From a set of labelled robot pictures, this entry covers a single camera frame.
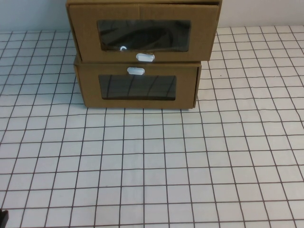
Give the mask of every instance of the drawer handle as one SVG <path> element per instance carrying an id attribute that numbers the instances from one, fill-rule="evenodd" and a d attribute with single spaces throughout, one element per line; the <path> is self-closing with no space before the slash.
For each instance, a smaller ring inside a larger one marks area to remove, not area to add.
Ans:
<path id="1" fill-rule="evenodd" d="M 140 62 L 153 62 L 153 60 L 155 59 L 155 55 L 138 53 L 136 55 L 136 58 Z"/>
<path id="2" fill-rule="evenodd" d="M 143 75 L 145 72 L 143 68 L 137 68 L 137 67 L 129 67 L 127 71 L 130 75 Z"/>

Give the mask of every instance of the floor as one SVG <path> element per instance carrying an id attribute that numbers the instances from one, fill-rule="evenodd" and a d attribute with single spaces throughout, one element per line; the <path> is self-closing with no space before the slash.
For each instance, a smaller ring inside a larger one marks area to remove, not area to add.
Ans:
<path id="1" fill-rule="evenodd" d="M 0 34 L 8 228 L 304 228 L 304 26 L 220 28 L 192 110 L 87 109 L 69 31 Z"/>

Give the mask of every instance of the rectangular window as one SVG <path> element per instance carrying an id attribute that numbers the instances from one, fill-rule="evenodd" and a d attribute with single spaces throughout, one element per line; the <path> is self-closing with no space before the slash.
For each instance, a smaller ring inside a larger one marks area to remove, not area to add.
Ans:
<path id="1" fill-rule="evenodd" d="M 174 101 L 176 76 L 99 75 L 105 100 Z"/>
<path id="2" fill-rule="evenodd" d="M 188 51 L 189 20 L 99 20 L 104 51 Z"/>

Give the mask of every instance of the white wall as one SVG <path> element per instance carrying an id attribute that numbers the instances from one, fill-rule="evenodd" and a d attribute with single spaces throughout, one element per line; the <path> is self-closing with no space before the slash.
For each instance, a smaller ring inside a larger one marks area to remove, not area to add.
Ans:
<path id="1" fill-rule="evenodd" d="M 0 0 L 0 31 L 69 29 L 66 0 Z M 219 26 L 302 25 L 304 0 L 223 0 Z"/>

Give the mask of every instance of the brown cardboard box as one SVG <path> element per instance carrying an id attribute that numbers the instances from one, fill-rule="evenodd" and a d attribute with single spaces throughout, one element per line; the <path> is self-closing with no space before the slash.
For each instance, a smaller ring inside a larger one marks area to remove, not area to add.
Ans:
<path id="1" fill-rule="evenodd" d="M 200 62 L 90 64 L 80 63 L 76 57 L 74 67 L 87 107 L 187 109 L 195 106 Z"/>
<path id="2" fill-rule="evenodd" d="M 66 8 L 84 63 L 198 62 L 210 59 L 221 4 L 222 0 L 67 0 Z"/>

